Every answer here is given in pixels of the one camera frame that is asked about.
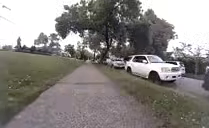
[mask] grass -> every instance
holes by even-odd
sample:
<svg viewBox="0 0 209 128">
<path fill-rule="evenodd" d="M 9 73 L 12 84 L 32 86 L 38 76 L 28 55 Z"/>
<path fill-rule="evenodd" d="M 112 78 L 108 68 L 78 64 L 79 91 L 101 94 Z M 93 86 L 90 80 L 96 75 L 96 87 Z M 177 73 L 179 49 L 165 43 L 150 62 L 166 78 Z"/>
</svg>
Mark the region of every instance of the grass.
<svg viewBox="0 0 209 128">
<path fill-rule="evenodd" d="M 164 122 L 160 128 L 209 128 L 209 109 L 198 101 L 123 71 L 105 66 L 99 69 L 137 101 L 151 108 Z"/>
<path fill-rule="evenodd" d="M 61 57 L 0 51 L 1 124 L 81 64 Z"/>
<path fill-rule="evenodd" d="M 194 74 L 187 73 L 185 74 L 185 77 L 197 79 L 197 80 L 204 80 L 204 75 L 194 75 Z"/>
</svg>

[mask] headlight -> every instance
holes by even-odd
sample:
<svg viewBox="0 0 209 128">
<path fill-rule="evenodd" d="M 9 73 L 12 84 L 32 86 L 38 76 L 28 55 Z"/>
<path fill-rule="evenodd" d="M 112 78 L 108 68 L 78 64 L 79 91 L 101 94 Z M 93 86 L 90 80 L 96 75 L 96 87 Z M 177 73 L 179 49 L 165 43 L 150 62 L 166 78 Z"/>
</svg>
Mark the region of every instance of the headlight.
<svg viewBox="0 0 209 128">
<path fill-rule="evenodd" d="M 168 68 L 168 67 L 164 67 L 164 68 L 161 68 L 162 72 L 171 72 L 171 68 Z"/>
</svg>

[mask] white sky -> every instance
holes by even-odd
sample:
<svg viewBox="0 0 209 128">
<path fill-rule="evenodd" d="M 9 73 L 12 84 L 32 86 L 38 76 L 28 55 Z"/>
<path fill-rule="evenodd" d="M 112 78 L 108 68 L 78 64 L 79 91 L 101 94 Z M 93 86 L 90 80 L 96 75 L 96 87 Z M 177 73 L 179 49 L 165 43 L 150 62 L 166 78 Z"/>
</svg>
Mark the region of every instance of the white sky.
<svg viewBox="0 0 209 128">
<path fill-rule="evenodd" d="M 79 0 L 0 0 L 0 42 L 16 45 L 18 36 L 22 44 L 31 46 L 40 32 L 55 32 L 55 18 L 63 12 L 63 4 Z M 141 0 L 143 8 L 152 8 L 160 18 L 175 26 L 179 39 L 171 41 L 169 50 L 178 42 L 209 46 L 209 0 Z M 11 8 L 3 9 L 2 5 Z M 81 39 L 71 34 L 61 45 L 77 44 Z"/>
</svg>

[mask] tree trunk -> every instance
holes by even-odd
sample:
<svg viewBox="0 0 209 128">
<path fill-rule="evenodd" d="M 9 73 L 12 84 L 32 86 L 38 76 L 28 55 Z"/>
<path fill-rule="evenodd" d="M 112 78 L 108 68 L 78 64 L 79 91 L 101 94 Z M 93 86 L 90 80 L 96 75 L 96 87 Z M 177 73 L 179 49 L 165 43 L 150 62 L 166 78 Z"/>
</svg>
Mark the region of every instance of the tree trunk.
<svg viewBox="0 0 209 128">
<path fill-rule="evenodd" d="M 93 60 L 95 60 L 95 53 L 96 53 L 96 49 L 94 50 Z"/>
<path fill-rule="evenodd" d="M 106 40 L 106 49 L 104 50 L 104 53 L 101 56 L 101 62 L 105 59 L 107 53 L 109 52 L 110 49 L 110 42 L 109 42 L 109 28 L 108 28 L 108 23 L 106 24 L 106 31 L 105 31 L 105 40 Z"/>
<path fill-rule="evenodd" d="M 199 72 L 199 60 L 198 58 L 195 58 L 195 75 L 197 75 Z"/>
</svg>

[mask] side mirror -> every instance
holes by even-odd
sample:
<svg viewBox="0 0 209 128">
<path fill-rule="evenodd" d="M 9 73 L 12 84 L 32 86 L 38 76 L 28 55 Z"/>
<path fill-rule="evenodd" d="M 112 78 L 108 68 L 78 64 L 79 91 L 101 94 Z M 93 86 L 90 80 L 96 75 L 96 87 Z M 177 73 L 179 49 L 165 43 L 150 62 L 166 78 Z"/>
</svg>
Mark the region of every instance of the side mirror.
<svg viewBox="0 0 209 128">
<path fill-rule="evenodd" d="M 148 63 L 148 61 L 147 61 L 147 60 L 142 60 L 142 63 L 147 64 L 147 63 Z"/>
</svg>

